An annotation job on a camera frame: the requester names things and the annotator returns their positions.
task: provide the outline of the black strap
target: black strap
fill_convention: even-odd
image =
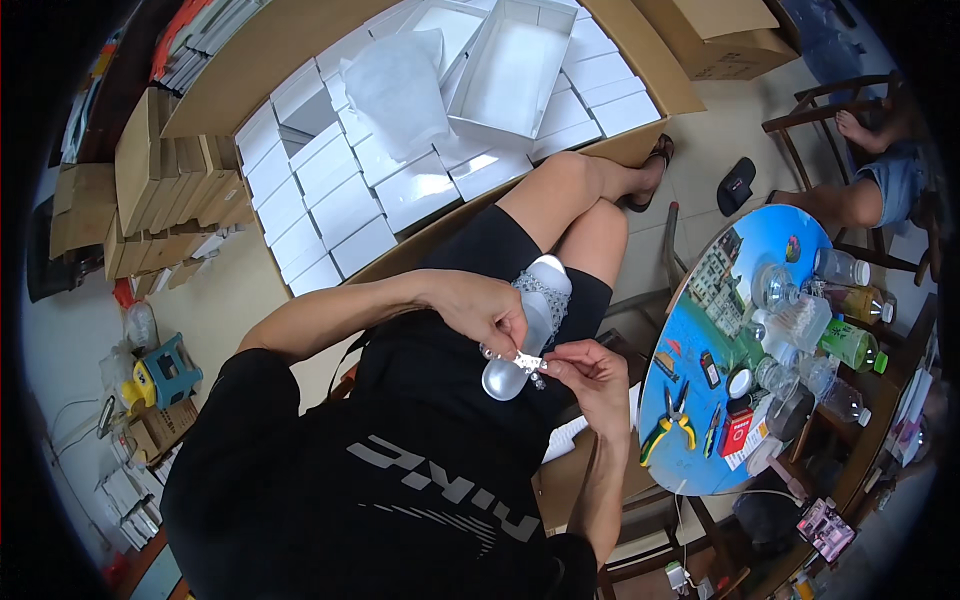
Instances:
[[[333,382],[337,380],[337,371],[340,370],[340,366],[344,364],[344,361],[347,360],[347,357],[351,352],[354,352],[355,350],[358,350],[369,344],[370,340],[373,339],[373,334],[375,331],[376,327],[371,327],[370,329],[364,330],[364,332],[360,334],[360,337],[353,340],[353,343],[350,344],[350,347],[347,348],[346,352],[344,352],[344,355],[340,358],[340,362],[337,363],[337,368],[333,370],[333,376],[330,377],[330,385],[326,388],[326,397],[330,397],[330,395],[333,394]]]

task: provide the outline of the blue plastic stool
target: blue plastic stool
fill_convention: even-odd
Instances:
[[[190,395],[193,384],[204,378],[199,368],[190,369],[183,362],[177,346],[183,341],[183,334],[170,338],[166,344],[157,348],[143,359],[156,386],[156,407],[169,408]]]

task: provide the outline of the black slipper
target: black slipper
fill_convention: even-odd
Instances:
[[[663,157],[663,162],[664,162],[664,164],[663,164],[663,174],[666,175],[666,170],[667,170],[667,168],[669,168],[669,166],[670,166],[670,153],[667,152],[667,150],[666,150],[666,143],[669,142],[671,145],[673,145],[673,149],[674,149],[674,150],[677,149],[677,146],[676,146],[676,144],[673,143],[673,139],[672,139],[669,135],[667,135],[666,133],[661,133],[661,134],[660,134],[660,138],[663,139],[663,141],[664,141],[663,148],[656,148],[656,149],[650,151],[650,156],[662,156],[662,157]],[[633,212],[646,212],[647,208],[649,208],[649,207],[650,207],[650,204],[652,204],[653,201],[654,201],[654,194],[651,194],[651,195],[650,195],[650,200],[647,201],[647,203],[644,204],[643,206],[637,205],[635,202],[633,202],[633,201],[630,199],[630,197],[631,197],[633,194],[626,194],[626,195],[624,195],[624,196],[621,196],[621,197],[620,197],[620,200],[619,200],[617,203],[618,203],[618,204],[623,204],[623,205],[626,206],[627,208],[630,208]]]

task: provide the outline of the red cigarette box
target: red cigarette box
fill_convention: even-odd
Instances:
[[[750,421],[754,419],[754,409],[745,408],[728,413],[723,423],[723,442],[720,444],[720,456],[729,456],[743,449],[750,433]]]

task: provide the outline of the green bottle cap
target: green bottle cap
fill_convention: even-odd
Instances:
[[[878,352],[876,354],[876,361],[874,362],[874,371],[883,374],[887,370],[887,355],[883,352]]]

